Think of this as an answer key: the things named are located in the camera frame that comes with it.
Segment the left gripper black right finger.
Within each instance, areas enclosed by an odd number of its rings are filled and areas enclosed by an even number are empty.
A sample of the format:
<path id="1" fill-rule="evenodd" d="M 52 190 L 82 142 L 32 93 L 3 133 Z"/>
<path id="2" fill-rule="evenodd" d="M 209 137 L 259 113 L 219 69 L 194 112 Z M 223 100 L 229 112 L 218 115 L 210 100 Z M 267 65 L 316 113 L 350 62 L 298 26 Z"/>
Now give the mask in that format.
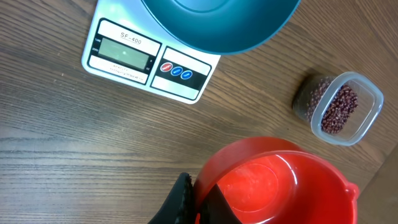
<path id="1" fill-rule="evenodd" d="M 199 224 L 241 224 L 217 184 L 201 205 Z"/>

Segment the red plastic scoop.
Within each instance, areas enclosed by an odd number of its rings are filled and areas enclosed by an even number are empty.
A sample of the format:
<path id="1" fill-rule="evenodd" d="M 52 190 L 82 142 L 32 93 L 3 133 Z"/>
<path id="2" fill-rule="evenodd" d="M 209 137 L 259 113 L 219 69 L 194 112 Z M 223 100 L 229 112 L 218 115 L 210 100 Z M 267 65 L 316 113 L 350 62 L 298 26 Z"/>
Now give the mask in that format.
<path id="1" fill-rule="evenodd" d="M 328 161 L 279 138 L 246 138 L 220 149 L 193 191 L 196 210 L 217 192 L 241 223 L 358 221 L 358 186 Z"/>

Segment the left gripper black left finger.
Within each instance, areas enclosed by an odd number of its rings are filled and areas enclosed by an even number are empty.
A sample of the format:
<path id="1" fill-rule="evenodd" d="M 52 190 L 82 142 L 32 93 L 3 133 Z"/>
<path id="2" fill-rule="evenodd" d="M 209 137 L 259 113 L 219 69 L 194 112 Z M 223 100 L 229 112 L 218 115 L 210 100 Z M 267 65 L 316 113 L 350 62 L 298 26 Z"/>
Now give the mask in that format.
<path id="1" fill-rule="evenodd" d="M 182 172 L 149 224 L 194 224 L 194 202 L 192 178 Z"/>

